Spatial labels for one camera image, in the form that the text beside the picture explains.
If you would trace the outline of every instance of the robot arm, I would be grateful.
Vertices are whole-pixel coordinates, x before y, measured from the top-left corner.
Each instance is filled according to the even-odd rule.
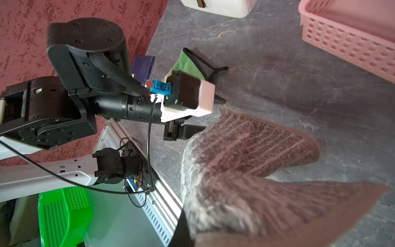
[[[19,151],[26,154],[96,134],[95,115],[148,122],[150,92],[130,76],[126,39],[115,23],[81,18],[50,24],[47,55],[58,76],[9,86],[0,96],[0,138],[9,145],[23,143]],[[164,140],[204,130],[183,124],[212,112],[215,86],[179,71],[166,83],[171,92],[159,96],[152,117],[165,125]]]

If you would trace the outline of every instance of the white container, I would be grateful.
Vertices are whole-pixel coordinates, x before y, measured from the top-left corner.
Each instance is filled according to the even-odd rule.
[[[201,11],[224,15],[235,18],[243,18],[254,7],[256,0],[203,0],[205,8],[198,6],[198,0],[181,0],[186,6]]]

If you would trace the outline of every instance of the blue connector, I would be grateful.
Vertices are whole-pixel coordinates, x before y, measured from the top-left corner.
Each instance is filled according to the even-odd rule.
[[[171,84],[164,83],[158,80],[153,80],[150,92],[155,94],[162,94],[164,96],[169,95],[171,93]]]

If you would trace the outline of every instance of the green cloth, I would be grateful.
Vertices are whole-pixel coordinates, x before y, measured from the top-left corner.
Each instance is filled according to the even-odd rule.
[[[204,80],[203,74],[200,72],[200,70],[196,67],[194,62],[185,54],[184,51],[181,51],[180,57],[178,58],[178,61],[175,63],[173,68],[168,72],[167,76],[171,75],[173,70],[181,70],[184,73],[187,73],[188,75],[192,75],[200,80]]]

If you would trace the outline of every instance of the marble surface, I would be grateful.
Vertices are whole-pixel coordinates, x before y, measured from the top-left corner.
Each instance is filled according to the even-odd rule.
[[[299,128],[320,143],[315,164],[286,168],[278,181],[372,181],[395,188],[395,85],[301,39],[299,1],[259,0],[243,19],[184,7],[169,0],[147,54],[156,56],[152,78],[161,79],[183,47],[215,66],[216,92],[230,108]],[[209,125],[220,115],[192,118]],[[147,124],[123,121],[145,145]],[[152,164],[180,194],[181,158],[186,141],[162,140],[152,128]],[[395,246],[395,193],[333,246]]]

